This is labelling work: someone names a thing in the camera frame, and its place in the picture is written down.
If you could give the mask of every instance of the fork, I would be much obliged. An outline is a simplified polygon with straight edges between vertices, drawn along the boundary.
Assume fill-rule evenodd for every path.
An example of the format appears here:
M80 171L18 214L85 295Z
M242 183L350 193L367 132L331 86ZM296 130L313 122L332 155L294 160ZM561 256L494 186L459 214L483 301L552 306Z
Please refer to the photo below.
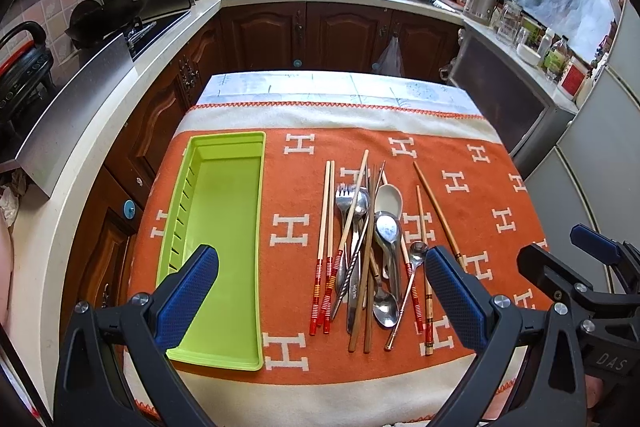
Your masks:
M338 185L337 190L335 191L335 206L340 210L340 229L344 229L344 222L347 220L347 212L349 212L349 207L351 206L351 201L356 195L356 187L355 185L346 185L341 183ZM340 266L338 266L338 273L335 278L335 292L338 295L342 284L344 283L344 279L347 274L347 266L350 259L347 258L348 248L344 250L344 255L342 256L342 260L340 261Z

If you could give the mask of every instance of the backsplash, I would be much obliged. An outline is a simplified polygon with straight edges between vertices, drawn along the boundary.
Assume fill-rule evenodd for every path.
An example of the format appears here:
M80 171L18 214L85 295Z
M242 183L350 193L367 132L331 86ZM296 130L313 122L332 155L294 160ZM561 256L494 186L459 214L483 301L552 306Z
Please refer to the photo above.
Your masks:
M71 12L81 0L16 0L0 22L0 36L4 36L11 28L24 21L35 21L47 33L47 47L54 56L52 74L55 76L57 66L73 58L78 53L66 35ZM31 36L21 32L0 49L0 64Z

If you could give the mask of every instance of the wooden cabinet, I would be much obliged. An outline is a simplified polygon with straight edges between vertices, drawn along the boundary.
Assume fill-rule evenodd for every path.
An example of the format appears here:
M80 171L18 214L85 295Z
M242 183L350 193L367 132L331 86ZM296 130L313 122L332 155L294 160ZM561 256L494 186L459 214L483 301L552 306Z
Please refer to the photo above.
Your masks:
M385 50L391 13L355 4L308 3L305 69L370 73Z
M107 155L105 166L141 207L187 108L173 60L142 97Z
M178 66L183 79L185 99L194 105L209 79L226 72L220 17L207 22L178 54Z
M438 70L458 54L459 28L431 17L394 10L391 35L399 38L404 76L441 82Z
M220 15L229 70L305 68L305 12L305 3L295 2L225 8Z
M100 168L80 216L66 266L61 336L78 301L86 300L97 308L126 302L133 246L142 218L142 209L130 200L133 216L125 216L127 200L129 195L109 171Z

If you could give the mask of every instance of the green plastic tray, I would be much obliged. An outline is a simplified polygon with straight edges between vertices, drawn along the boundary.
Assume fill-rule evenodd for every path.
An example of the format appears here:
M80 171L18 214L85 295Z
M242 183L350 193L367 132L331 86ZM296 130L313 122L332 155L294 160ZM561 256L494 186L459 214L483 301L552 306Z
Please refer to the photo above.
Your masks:
M200 244L220 272L172 360L257 371L262 367L258 224L263 132L194 136L184 153L164 230L158 278L178 270Z

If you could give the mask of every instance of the refrigerator door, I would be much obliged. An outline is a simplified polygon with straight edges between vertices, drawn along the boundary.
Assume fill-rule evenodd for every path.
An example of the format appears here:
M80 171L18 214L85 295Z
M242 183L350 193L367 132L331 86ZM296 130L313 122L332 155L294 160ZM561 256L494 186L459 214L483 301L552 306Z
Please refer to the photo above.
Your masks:
M640 246L640 106L608 67L558 147L600 232Z
M594 228L594 224L558 149L551 149L525 184L545 231L548 250L590 281L594 290L609 291L604 264L574 247L569 239L574 225L582 223Z
M622 19L609 54L609 68L624 78L637 98L640 98L640 17L627 0Z

